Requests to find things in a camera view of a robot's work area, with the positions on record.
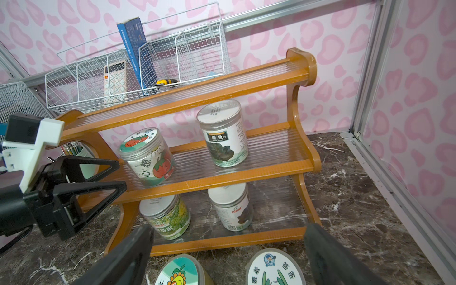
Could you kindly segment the sunflower lid seed jar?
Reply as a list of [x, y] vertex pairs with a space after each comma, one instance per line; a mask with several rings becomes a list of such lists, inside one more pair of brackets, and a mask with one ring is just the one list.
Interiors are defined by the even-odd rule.
[[215, 285], [215, 283], [193, 256], [180, 254], [165, 264], [155, 285]]

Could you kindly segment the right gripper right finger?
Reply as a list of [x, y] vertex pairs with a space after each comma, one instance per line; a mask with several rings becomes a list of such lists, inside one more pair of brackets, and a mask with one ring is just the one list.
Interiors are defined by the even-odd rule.
[[386, 284], [319, 224], [307, 225], [304, 242], [317, 285]]

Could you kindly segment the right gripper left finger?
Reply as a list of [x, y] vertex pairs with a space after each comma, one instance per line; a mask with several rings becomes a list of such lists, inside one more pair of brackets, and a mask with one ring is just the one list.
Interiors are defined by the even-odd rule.
[[80, 276], [75, 285], [140, 285], [146, 272], [154, 240], [154, 229], [136, 228], [107, 256]]

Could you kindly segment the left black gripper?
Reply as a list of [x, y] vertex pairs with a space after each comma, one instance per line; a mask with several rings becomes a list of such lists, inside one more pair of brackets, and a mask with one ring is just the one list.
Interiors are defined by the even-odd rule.
[[117, 160], [62, 156], [41, 167], [26, 192], [18, 185], [1, 188], [1, 235], [38, 225], [45, 237], [75, 236], [127, 190], [122, 181], [98, 182], [119, 167]]

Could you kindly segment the tomato lid seed jar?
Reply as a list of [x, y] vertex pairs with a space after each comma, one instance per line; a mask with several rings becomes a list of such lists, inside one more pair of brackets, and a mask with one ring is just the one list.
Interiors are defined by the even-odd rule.
[[164, 183], [176, 170], [175, 159], [157, 128], [146, 128], [128, 136], [119, 156], [145, 186]]

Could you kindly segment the green leaf lid seed jar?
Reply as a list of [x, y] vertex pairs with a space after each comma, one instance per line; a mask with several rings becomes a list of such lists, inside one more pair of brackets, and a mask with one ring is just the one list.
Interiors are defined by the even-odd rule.
[[258, 251], [247, 267], [246, 285], [305, 285], [304, 274], [286, 252], [267, 248]]

